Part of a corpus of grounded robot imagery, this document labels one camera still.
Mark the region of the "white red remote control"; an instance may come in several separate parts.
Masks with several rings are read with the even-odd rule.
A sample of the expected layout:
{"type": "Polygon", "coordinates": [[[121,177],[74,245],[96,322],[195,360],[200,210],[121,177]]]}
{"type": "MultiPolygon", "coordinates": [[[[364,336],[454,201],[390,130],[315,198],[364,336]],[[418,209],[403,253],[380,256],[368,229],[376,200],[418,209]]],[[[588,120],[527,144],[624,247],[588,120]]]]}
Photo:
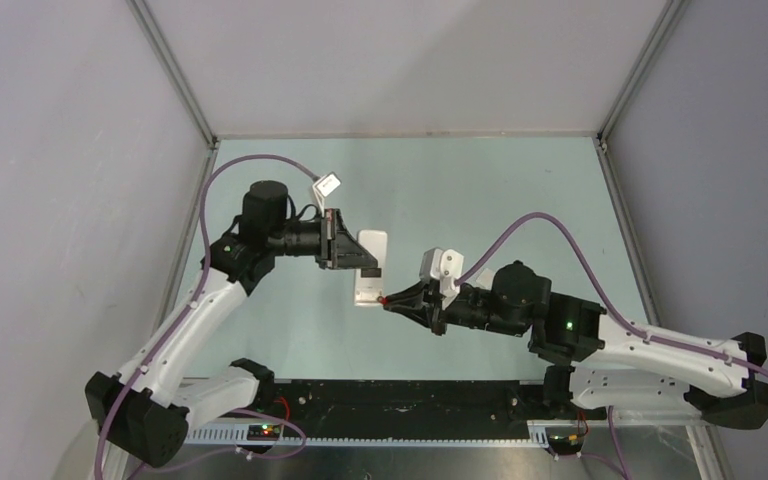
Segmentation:
{"type": "Polygon", "coordinates": [[[353,304],[357,307],[380,306],[384,297],[388,234],[382,230],[360,230],[357,239],[371,260],[369,265],[355,272],[353,304]]]}

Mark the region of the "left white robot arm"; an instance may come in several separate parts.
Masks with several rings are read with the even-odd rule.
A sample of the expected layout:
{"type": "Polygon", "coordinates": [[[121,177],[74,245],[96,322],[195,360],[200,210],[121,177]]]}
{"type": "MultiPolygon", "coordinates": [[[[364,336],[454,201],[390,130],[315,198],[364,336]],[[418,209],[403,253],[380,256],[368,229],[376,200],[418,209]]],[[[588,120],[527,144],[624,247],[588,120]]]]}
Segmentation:
{"type": "Polygon", "coordinates": [[[188,387],[181,382],[196,354],[279,257],[311,257],[327,270],[379,269],[339,210],[326,208],[300,220],[292,214],[284,184],[253,183],[240,214],[210,245],[188,300],[115,374],[97,372],[88,380],[85,396],[102,439],[159,469],[192,430],[240,408],[257,417],[272,411],[274,375],[251,360],[236,360],[222,374],[188,387]]]}

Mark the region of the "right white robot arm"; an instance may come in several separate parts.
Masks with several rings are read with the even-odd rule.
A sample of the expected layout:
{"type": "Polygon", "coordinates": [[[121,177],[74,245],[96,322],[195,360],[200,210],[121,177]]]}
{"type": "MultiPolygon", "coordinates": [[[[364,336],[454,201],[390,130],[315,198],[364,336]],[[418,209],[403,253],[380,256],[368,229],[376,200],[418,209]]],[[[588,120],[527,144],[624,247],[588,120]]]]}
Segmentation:
{"type": "Polygon", "coordinates": [[[556,418],[612,408],[676,412],[735,430],[768,420],[768,384],[755,372],[766,359],[762,336],[705,340],[624,327],[599,303],[552,291],[520,261],[491,274],[488,286],[449,289],[447,278],[425,275],[379,301],[438,336],[450,326],[527,336],[529,352],[549,364],[541,402],[556,418]]]}

